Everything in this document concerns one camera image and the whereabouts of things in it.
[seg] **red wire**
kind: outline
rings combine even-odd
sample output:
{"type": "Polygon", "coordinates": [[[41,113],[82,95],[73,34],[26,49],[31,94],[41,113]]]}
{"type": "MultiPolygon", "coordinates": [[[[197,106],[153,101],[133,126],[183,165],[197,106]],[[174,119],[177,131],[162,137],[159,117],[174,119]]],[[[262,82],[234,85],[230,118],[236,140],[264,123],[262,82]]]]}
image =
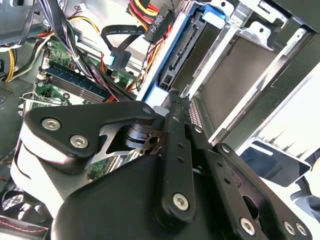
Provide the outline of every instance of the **red wire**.
{"type": "Polygon", "coordinates": [[[1,221],[1,220],[0,220],[0,224],[5,225],[5,226],[8,226],[8,227],[13,228],[13,229],[16,229],[16,230],[19,230],[19,231],[21,231],[21,232],[26,232],[26,233],[31,233],[31,234],[32,234],[32,233],[41,233],[41,232],[43,232],[43,231],[46,231],[46,229],[41,229],[41,230],[26,230],[26,229],[17,227],[17,226],[15,226],[15,225],[11,225],[11,224],[6,223],[6,222],[1,221]]]}
{"type": "Polygon", "coordinates": [[[152,23],[152,19],[151,18],[148,18],[146,16],[143,16],[136,8],[136,6],[134,5],[133,1],[131,0],[130,1],[130,5],[134,11],[135,14],[137,14],[141,19],[143,19],[144,21],[146,21],[148,24],[151,24],[152,23]]]}
{"type": "Polygon", "coordinates": [[[149,3],[148,8],[150,8],[150,9],[156,11],[156,12],[159,12],[159,9],[156,8],[152,3],[149,3]]]}

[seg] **silver metal frame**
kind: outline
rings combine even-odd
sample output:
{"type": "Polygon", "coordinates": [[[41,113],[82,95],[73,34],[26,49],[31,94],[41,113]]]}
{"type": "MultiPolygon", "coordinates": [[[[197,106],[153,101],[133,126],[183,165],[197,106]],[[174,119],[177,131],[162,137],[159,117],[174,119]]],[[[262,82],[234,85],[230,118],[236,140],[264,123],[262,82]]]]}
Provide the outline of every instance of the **silver metal frame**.
{"type": "Polygon", "coordinates": [[[216,129],[216,131],[209,138],[209,142],[211,143],[217,137],[219,132],[222,129],[226,129],[228,125],[232,122],[232,120],[238,115],[238,113],[245,107],[245,105],[249,102],[249,100],[254,96],[257,91],[262,91],[267,84],[272,80],[271,77],[267,77],[268,74],[273,70],[275,65],[281,60],[283,56],[286,56],[293,47],[298,43],[299,40],[302,39],[306,30],[303,28],[298,29],[295,34],[290,38],[287,42],[287,45],[283,48],[283,50],[275,57],[275,59],[270,63],[270,65],[265,69],[265,71],[261,74],[261,76],[255,81],[249,91],[243,96],[243,98],[239,101],[236,107],[232,110],[232,112],[226,117],[223,123],[216,129]]]}

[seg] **black wire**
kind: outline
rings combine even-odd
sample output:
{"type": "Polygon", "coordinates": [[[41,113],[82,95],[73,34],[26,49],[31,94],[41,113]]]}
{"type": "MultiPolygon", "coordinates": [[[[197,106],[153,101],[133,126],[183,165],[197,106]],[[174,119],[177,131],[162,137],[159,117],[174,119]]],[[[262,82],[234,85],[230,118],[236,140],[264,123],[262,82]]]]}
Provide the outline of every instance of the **black wire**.
{"type": "Polygon", "coordinates": [[[174,0],[170,0],[171,1],[171,6],[172,6],[172,11],[173,11],[173,21],[175,21],[175,4],[174,4],[174,0]]]}
{"type": "Polygon", "coordinates": [[[67,19],[56,0],[38,0],[42,13],[49,22],[55,36],[61,41],[65,48],[71,52],[68,43],[67,19]]]}
{"type": "Polygon", "coordinates": [[[35,45],[34,45],[34,47],[33,47],[33,50],[32,50],[32,53],[31,53],[31,56],[30,56],[28,62],[27,62],[24,66],[22,66],[21,68],[19,68],[17,71],[15,71],[14,74],[13,74],[13,76],[16,76],[16,75],[22,73],[24,70],[28,69],[28,68],[31,66],[32,62],[34,61],[34,59],[35,59],[35,57],[36,57],[36,53],[37,53],[37,50],[38,50],[39,46],[40,46],[44,41],[45,41],[45,40],[42,39],[42,40],[39,40],[39,41],[37,41],[37,42],[35,43],[35,45]]]}
{"type": "Polygon", "coordinates": [[[29,11],[29,13],[25,19],[25,22],[24,22],[24,25],[22,28],[22,33],[21,33],[21,36],[20,36],[20,39],[19,39],[17,45],[23,45],[26,42],[26,40],[29,36],[29,32],[30,32],[32,23],[34,21],[34,16],[35,16],[35,11],[36,11],[37,6],[38,6],[38,3],[33,5],[31,10],[29,11]]]}
{"type": "Polygon", "coordinates": [[[123,43],[120,44],[118,49],[125,50],[134,40],[136,40],[140,35],[146,33],[146,30],[143,26],[136,25],[109,25],[105,26],[101,31],[101,38],[107,45],[110,51],[112,51],[115,47],[108,40],[108,35],[117,35],[117,34],[130,34],[123,43]]]}
{"type": "Polygon", "coordinates": [[[103,35],[116,35],[116,34],[130,34],[130,35],[143,35],[146,30],[143,26],[136,25],[109,25],[105,26],[101,34],[103,35]]]}
{"type": "Polygon", "coordinates": [[[119,50],[125,50],[127,47],[129,47],[130,44],[132,44],[138,37],[139,35],[130,35],[128,36],[119,46],[119,50]]]}

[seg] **metal sheet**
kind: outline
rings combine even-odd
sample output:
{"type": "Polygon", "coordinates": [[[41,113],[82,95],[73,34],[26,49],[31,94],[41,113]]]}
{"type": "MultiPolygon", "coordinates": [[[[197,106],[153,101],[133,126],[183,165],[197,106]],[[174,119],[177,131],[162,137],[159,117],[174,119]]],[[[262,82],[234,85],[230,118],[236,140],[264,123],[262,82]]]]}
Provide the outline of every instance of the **metal sheet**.
{"type": "Polygon", "coordinates": [[[275,57],[274,52],[243,38],[238,39],[200,93],[215,129],[224,122],[275,57]]]}
{"type": "MultiPolygon", "coordinates": [[[[0,1],[0,45],[12,43],[19,39],[27,14],[33,5],[33,1],[30,0],[25,0],[23,6],[17,6],[16,2],[14,0],[0,1]]],[[[34,16],[29,36],[35,36],[44,31],[42,21],[41,15],[34,16]]]]}
{"type": "Polygon", "coordinates": [[[18,106],[23,102],[19,99],[31,85],[18,79],[0,82],[0,159],[17,143],[22,117],[18,114],[18,106]]]}
{"type": "Polygon", "coordinates": [[[320,36],[314,35],[295,50],[281,74],[273,79],[274,83],[263,90],[256,104],[249,109],[242,120],[230,130],[224,140],[233,149],[238,149],[247,141],[260,125],[270,116],[286,97],[303,81],[320,62],[320,36]]]}

